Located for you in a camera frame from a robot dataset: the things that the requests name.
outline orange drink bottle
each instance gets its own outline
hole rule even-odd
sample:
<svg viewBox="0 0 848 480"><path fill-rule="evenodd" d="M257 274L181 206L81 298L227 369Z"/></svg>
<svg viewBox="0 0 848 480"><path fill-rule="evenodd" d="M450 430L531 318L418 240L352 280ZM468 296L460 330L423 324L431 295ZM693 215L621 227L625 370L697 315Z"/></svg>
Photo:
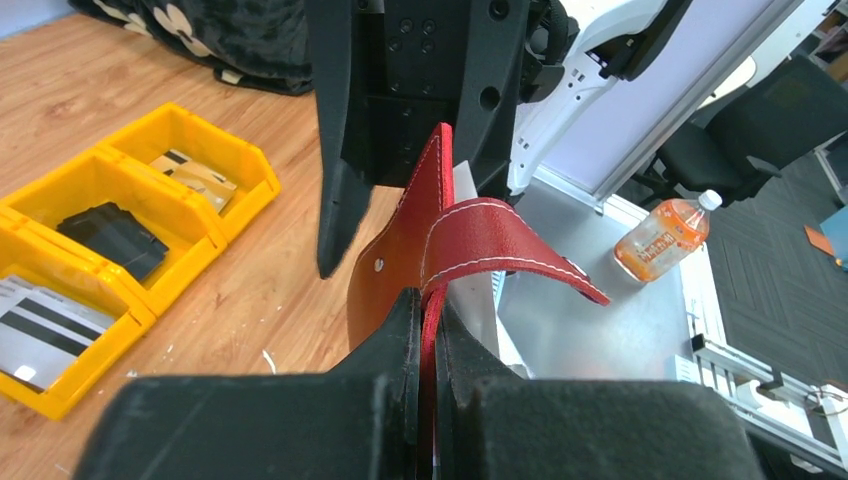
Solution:
<svg viewBox="0 0 848 480"><path fill-rule="evenodd" d="M698 200L664 201L618 241L616 262L636 280L653 282L704 243L710 212L719 206L721 197L712 190Z"/></svg>

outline screw hole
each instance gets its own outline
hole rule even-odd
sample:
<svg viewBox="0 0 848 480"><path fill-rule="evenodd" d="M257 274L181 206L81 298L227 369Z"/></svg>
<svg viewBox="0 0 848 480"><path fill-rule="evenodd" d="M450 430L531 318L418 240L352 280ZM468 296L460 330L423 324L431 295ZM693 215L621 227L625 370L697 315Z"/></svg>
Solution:
<svg viewBox="0 0 848 480"><path fill-rule="evenodd" d="M412 23L412 20L408 18L404 18L400 21L400 32L401 33L409 33L412 31L415 24Z"/></svg>
<svg viewBox="0 0 848 480"><path fill-rule="evenodd" d="M403 42L400 41L397 37L392 37L389 39L389 50L393 52L400 51L403 48Z"/></svg>
<svg viewBox="0 0 848 480"><path fill-rule="evenodd" d="M497 21L501 21L509 15L509 2L506 0L495 0L489 4L489 15Z"/></svg>
<svg viewBox="0 0 848 480"><path fill-rule="evenodd" d="M486 87L480 93L480 106L484 110L492 111L501 103L501 94L495 87Z"/></svg>
<svg viewBox="0 0 848 480"><path fill-rule="evenodd" d="M425 35L432 35L436 31L436 22L431 19L424 20L422 29Z"/></svg>

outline cardboard piece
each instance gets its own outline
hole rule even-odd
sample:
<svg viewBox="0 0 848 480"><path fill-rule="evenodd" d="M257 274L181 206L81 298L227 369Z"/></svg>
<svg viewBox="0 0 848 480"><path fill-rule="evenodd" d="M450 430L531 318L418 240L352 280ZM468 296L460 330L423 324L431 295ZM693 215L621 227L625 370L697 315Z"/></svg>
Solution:
<svg viewBox="0 0 848 480"><path fill-rule="evenodd" d="M178 150L165 152L150 166L203 195L218 213L227 206L238 188L227 177Z"/></svg>

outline white wall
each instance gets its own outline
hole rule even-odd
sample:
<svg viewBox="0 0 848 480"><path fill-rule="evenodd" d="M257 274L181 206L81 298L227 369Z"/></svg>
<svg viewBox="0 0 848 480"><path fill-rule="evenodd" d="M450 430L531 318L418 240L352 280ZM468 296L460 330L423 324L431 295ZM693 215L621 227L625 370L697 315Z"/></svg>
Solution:
<svg viewBox="0 0 848 480"><path fill-rule="evenodd" d="M0 38L52 22L72 11L66 0L0 0Z"/></svg>
<svg viewBox="0 0 848 480"><path fill-rule="evenodd" d="M792 50L827 16L833 0L804 0L767 39L754 50L751 57L757 64L757 73L748 81L753 87L772 72Z"/></svg>
<svg viewBox="0 0 848 480"><path fill-rule="evenodd" d="M693 0L666 48L568 129L544 164L595 191L772 0Z"/></svg>

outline wooden table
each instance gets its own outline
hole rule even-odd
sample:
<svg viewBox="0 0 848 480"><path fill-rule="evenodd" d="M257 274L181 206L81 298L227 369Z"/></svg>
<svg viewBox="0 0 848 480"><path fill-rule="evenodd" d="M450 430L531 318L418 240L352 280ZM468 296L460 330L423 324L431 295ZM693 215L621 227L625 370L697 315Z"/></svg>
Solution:
<svg viewBox="0 0 848 480"><path fill-rule="evenodd" d="M378 189L336 274L315 263L321 159L313 95L230 87L154 40L80 15L0 42L0 196L174 101L259 146L283 192L61 422L0 398L0 478L67 478L126 374L321 371L347 353L356 253L400 192Z"/></svg>

